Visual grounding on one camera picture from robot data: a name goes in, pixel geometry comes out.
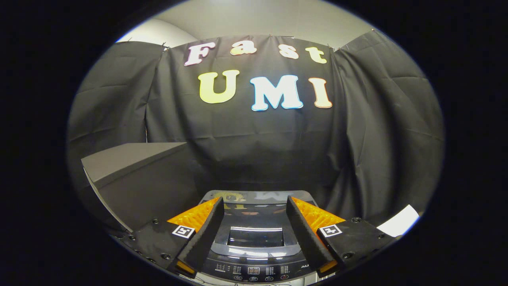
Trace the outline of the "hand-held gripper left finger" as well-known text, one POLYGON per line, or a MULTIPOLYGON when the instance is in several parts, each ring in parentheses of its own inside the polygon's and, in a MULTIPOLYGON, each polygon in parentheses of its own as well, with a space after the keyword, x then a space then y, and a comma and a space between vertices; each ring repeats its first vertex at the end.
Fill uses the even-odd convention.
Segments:
POLYGON ((224 214, 223 198, 217 197, 167 221, 147 223, 119 243, 171 275, 195 278, 203 271, 224 214))

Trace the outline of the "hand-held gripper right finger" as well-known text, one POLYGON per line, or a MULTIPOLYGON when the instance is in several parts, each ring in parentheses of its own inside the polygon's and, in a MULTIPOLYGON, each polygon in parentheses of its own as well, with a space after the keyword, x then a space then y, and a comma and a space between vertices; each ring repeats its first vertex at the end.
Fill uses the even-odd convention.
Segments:
POLYGON ((362 218, 343 219, 296 197, 287 197, 285 209, 301 251, 319 277, 348 272, 396 242, 362 218))

